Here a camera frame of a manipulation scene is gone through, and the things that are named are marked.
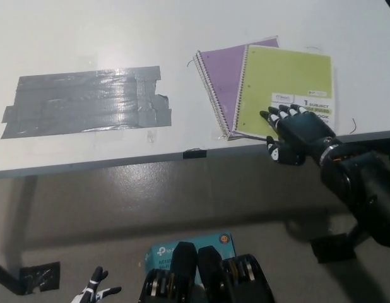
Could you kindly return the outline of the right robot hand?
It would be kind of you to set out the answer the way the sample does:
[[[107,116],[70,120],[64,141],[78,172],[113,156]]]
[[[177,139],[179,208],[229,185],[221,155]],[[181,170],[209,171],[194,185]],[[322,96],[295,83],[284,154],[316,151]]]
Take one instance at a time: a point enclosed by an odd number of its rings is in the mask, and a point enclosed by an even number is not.
[[[278,140],[266,137],[268,153],[276,163],[299,166],[307,157],[319,163],[327,148],[340,144],[332,129],[301,105],[270,106],[260,116],[278,135]]]

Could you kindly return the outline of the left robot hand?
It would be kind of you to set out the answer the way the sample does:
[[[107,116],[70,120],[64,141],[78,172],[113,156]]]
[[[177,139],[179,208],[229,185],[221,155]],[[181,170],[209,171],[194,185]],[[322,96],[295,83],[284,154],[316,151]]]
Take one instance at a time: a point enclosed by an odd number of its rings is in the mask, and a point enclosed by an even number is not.
[[[122,287],[112,287],[98,290],[100,282],[105,280],[108,277],[108,274],[109,272],[104,270],[102,266],[96,267],[86,287],[80,294],[73,298],[71,303],[96,303],[110,295],[120,293]]]

